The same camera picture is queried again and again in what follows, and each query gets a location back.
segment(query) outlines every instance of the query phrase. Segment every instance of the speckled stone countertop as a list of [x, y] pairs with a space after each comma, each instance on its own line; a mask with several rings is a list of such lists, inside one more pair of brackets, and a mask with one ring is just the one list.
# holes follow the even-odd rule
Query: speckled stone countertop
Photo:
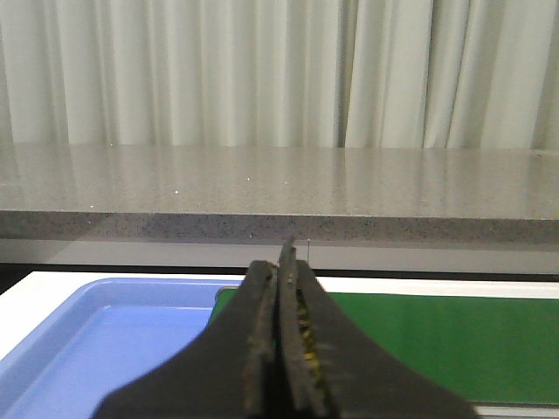
[[559, 245], [559, 152], [1, 145], [0, 238]]

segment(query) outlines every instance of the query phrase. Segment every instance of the blue tray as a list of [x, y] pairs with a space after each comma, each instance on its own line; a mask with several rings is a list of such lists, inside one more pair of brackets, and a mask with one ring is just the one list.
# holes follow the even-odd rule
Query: blue tray
[[86, 419], [109, 391], [206, 326], [231, 280], [107, 278], [84, 285], [0, 362], [0, 417]]

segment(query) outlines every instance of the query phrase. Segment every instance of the white curtain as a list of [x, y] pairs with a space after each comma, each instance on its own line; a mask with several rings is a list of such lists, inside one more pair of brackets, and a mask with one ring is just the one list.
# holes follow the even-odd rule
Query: white curtain
[[0, 142], [559, 148], [558, 0], [3, 0]]

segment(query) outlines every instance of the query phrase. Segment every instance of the green surface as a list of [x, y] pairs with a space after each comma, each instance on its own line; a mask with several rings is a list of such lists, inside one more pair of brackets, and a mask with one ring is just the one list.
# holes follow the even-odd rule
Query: green surface
[[[223, 290], [215, 313], [234, 290]], [[559, 300], [329, 294], [399, 360], [473, 402], [559, 404]]]

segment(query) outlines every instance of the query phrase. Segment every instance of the counter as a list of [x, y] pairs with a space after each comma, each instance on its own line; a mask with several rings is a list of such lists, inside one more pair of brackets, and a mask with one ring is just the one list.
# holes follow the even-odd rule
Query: counter
[[558, 273], [559, 152], [0, 146], [2, 263], [243, 265], [291, 235], [324, 268]]

